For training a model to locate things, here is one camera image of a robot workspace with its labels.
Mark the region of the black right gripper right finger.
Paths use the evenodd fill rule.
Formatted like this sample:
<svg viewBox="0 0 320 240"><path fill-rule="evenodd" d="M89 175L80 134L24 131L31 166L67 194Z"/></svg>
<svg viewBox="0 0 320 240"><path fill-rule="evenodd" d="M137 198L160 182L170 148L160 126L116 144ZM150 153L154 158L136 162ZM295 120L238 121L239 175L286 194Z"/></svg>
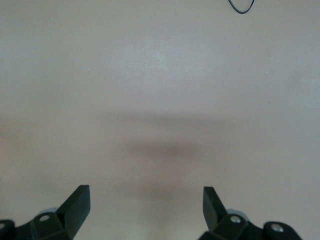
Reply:
<svg viewBox="0 0 320 240"><path fill-rule="evenodd" d="M283 222L268 221L255 226L241 211L227 210L215 189L203 188L202 212L208 231L201 240L300 240L299 234Z"/></svg>

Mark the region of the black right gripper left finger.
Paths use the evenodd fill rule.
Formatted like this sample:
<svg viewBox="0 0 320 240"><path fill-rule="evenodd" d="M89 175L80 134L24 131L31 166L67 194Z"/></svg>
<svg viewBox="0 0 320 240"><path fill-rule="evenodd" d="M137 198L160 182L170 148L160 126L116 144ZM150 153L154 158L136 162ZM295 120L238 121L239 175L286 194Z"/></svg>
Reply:
<svg viewBox="0 0 320 240"><path fill-rule="evenodd" d="M42 211L29 222L16 226L0 221L2 240L72 240L90 213L90 186L80 185L57 209Z"/></svg>

